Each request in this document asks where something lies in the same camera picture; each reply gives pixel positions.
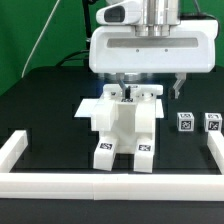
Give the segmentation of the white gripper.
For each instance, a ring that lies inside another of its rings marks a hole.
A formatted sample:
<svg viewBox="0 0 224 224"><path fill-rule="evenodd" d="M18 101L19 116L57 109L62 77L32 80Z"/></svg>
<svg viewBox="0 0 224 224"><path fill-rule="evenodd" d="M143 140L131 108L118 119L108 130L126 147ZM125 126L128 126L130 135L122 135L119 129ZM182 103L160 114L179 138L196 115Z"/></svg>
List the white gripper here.
<svg viewBox="0 0 224 224"><path fill-rule="evenodd" d="M130 99L124 73L176 73L177 99L188 72L209 72L215 65L218 21L182 19L179 0L106 0L92 35L89 66L116 74L122 97Z"/></svg>

